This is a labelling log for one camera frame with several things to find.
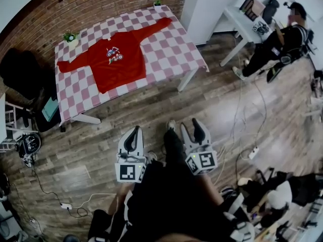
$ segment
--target potted plant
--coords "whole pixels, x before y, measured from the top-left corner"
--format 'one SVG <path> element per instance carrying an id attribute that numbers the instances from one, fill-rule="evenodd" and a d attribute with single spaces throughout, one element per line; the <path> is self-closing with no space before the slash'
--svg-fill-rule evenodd
<path id="1" fill-rule="evenodd" d="M 158 12 L 158 13 L 162 12 L 162 0 L 156 0 L 153 3 L 153 7 L 156 12 Z"/>
<path id="2" fill-rule="evenodd" d="M 80 32 L 72 33 L 70 31 L 66 32 L 63 35 L 64 40 L 67 42 L 68 46 L 70 47 L 70 50 L 73 50 L 76 48 L 76 46 L 79 43 L 79 40 L 77 39 L 77 36 Z"/>

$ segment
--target electrical outlet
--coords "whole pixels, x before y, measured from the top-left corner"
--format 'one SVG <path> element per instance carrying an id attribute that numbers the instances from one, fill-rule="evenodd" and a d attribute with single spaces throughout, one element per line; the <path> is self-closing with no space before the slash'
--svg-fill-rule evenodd
<path id="1" fill-rule="evenodd" d="M 258 152 L 259 152 L 259 148 L 254 147 L 252 152 L 250 152 L 250 154 L 249 154 L 249 159 L 253 159 L 257 155 Z"/>
<path id="2" fill-rule="evenodd" d="M 71 209 L 72 209 L 72 205 L 71 205 L 71 204 L 61 204 L 61 208 L 62 208 L 62 209 L 68 209 L 68 210 L 71 210 Z"/>

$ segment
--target pink and white checkered tablecloth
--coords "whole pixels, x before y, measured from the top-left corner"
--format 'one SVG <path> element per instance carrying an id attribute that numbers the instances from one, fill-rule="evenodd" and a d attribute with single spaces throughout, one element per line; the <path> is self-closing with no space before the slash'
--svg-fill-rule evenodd
<path id="1" fill-rule="evenodd" d="M 102 38 L 112 37 L 116 32 L 137 30 L 156 23 L 156 20 L 162 17 L 169 17 L 173 20 L 167 28 L 140 43 L 146 63 L 147 76 L 144 79 L 119 86 L 102 94 L 97 89 L 89 66 L 69 73 L 61 73 L 56 66 L 56 91 L 62 123 L 148 84 L 198 68 L 205 68 L 208 71 L 200 52 L 169 7 L 163 6 L 162 10 L 163 12 L 157 13 L 154 8 L 140 9 L 107 19 L 81 31 L 80 42 L 75 49 L 70 51 L 64 41 L 55 47 L 55 65 L 58 61 L 69 60 L 71 62 L 91 45 Z"/>

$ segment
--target shoe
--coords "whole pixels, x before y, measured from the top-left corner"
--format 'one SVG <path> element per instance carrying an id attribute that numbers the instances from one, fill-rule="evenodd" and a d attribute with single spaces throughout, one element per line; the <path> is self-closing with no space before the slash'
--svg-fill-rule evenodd
<path id="1" fill-rule="evenodd" d="M 248 184 L 249 181 L 252 181 L 252 179 L 251 178 L 242 177 L 238 181 L 238 186 L 239 187 L 245 186 L 246 184 Z"/>
<path id="2" fill-rule="evenodd" d="M 246 80 L 247 77 L 244 77 L 242 74 L 242 70 L 240 70 L 237 67 L 232 67 L 232 71 L 235 73 L 236 76 L 238 76 L 242 81 Z"/>
<path id="3" fill-rule="evenodd" d="M 238 193 L 232 187 L 224 187 L 220 191 L 220 195 L 223 197 L 223 200 L 226 200 L 230 197 L 238 196 Z"/>
<path id="4" fill-rule="evenodd" d="M 150 160 L 150 162 L 152 162 L 153 160 L 158 160 L 157 155 L 153 151 L 148 151 L 148 159 Z"/>
<path id="5" fill-rule="evenodd" d="M 166 124 L 166 127 L 167 127 L 167 130 L 172 128 L 174 131 L 176 131 L 176 122 L 175 122 L 175 120 L 174 119 L 169 120 L 167 122 L 167 124 Z"/>

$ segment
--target brick wall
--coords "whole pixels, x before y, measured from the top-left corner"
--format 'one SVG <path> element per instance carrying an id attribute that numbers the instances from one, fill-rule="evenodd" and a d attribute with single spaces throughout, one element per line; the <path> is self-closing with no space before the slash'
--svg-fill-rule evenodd
<path id="1" fill-rule="evenodd" d="M 32 0 L 0 35 L 0 59 L 9 48 L 32 51 L 41 65 L 54 67 L 54 47 L 67 30 L 80 31 L 109 17 L 152 6 L 154 0 Z M 184 0 L 162 0 L 179 18 Z M 26 103 L 4 86 L 9 100 Z"/>

